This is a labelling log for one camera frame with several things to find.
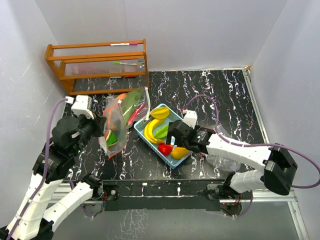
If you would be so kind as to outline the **yellow mango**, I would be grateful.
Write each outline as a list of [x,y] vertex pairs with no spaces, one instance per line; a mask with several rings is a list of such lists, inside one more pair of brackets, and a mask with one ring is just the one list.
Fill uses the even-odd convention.
[[174,160],[181,160],[182,158],[185,157],[189,153],[189,150],[184,148],[184,147],[176,147],[175,149],[172,150],[170,153],[170,156]]

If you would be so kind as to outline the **watermelon slice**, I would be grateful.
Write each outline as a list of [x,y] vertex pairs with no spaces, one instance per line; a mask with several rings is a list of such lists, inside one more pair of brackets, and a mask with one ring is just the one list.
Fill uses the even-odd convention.
[[107,147],[111,147],[114,146],[117,142],[118,142],[118,138],[115,135],[115,133],[108,129],[105,133],[104,133],[104,139],[106,142],[106,146]]

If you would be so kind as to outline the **red chili pepper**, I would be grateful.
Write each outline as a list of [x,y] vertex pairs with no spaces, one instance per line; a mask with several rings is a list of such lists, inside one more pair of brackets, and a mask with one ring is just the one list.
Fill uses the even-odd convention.
[[132,115],[129,117],[127,124],[129,126],[132,126],[133,123],[135,122],[136,117],[138,116],[138,114],[147,106],[147,103],[144,103],[142,105],[140,105],[137,109],[135,109],[132,113]]

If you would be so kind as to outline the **white dotted zip bag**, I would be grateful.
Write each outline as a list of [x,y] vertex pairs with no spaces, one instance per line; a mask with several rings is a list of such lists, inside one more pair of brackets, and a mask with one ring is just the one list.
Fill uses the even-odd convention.
[[139,87],[116,97],[120,100],[121,110],[126,127],[131,128],[141,119],[149,119],[151,100],[148,87]]

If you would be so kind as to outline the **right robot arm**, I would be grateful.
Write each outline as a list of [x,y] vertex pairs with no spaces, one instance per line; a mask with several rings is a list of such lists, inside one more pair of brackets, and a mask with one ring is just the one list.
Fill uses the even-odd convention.
[[218,198],[233,199],[254,190],[269,190],[287,196],[291,190],[298,165],[289,151],[279,144],[253,146],[224,137],[217,130],[198,125],[190,127],[182,120],[169,123],[167,136],[174,138],[178,147],[193,153],[220,156],[253,168],[229,173],[222,185],[210,191]]

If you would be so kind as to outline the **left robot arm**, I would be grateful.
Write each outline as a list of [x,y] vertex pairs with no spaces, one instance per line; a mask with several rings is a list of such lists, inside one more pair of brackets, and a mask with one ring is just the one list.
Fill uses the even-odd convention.
[[0,229],[2,240],[50,240],[58,226],[89,199],[103,195],[103,182],[87,174],[57,203],[48,206],[75,158],[92,137],[103,135],[106,117],[66,116],[54,128],[33,168],[29,187],[13,220]]

